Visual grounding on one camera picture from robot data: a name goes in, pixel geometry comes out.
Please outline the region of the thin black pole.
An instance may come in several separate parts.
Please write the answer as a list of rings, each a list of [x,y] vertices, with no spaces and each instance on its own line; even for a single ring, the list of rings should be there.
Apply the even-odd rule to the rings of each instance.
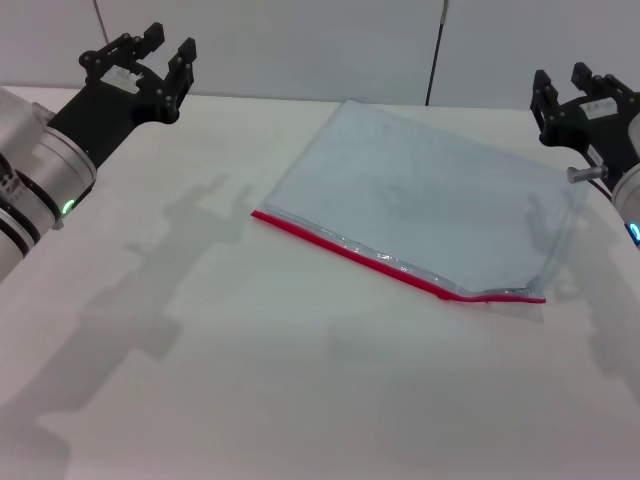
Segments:
[[[427,92],[426,92],[426,97],[425,97],[425,106],[429,106],[430,105],[430,101],[431,101],[433,86],[434,86],[434,82],[435,82],[436,69],[437,69],[437,64],[438,64],[438,59],[439,59],[439,54],[440,54],[440,48],[441,48],[441,43],[442,43],[442,37],[443,37],[444,28],[445,28],[447,15],[448,15],[448,11],[449,11],[449,5],[450,5],[450,0],[442,0],[442,11],[441,11],[441,17],[440,17],[440,21],[439,21],[436,44],[435,44],[435,47],[434,47],[431,70],[430,70],[430,75],[429,75],[429,82],[428,82],[428,87],[427,87]]]

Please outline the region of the clear document bag red zip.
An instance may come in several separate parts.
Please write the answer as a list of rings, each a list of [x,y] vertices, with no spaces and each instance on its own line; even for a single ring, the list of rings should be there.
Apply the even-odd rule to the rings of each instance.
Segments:
[[[347,101],[252,216],[437,300],[540,321],[581,200],[556,167]]]

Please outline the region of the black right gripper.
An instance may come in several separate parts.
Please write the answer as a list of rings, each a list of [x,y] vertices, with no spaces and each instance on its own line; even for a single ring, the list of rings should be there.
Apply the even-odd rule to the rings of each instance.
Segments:
[[[548,74],[544,70],[535,72],[530,110],[540,130],[540,142],[548,147],[572,149],[590,166],[595,166],[596,161],[588,154],[592,147],[608,169],[607,178],[620,179],[640,163],[640,155],[629,137],[629,126],[640,114],[640,92],[611,74],[594,75],[583,62],[574,65],[571,82],[583,95],[560,105]],[[606,98],[621,103],[617,112],[588,119],[581,105]]]

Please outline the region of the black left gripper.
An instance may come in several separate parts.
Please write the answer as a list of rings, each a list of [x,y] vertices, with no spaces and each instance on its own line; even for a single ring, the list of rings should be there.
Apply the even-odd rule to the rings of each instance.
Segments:
[[[84,52],[79,64],[88,76],[103,76],[113,66],[143,74],[136,94],[89,79],[49,122],[49,127],[71,140],[100,168],[139,126],[175,123],[180,106],[194,83],[196,41],[188,37],[168,62],[164,78],[140,63],[165,42],[164,27],[154,22],[142,36],[122,34],[105,47]]]

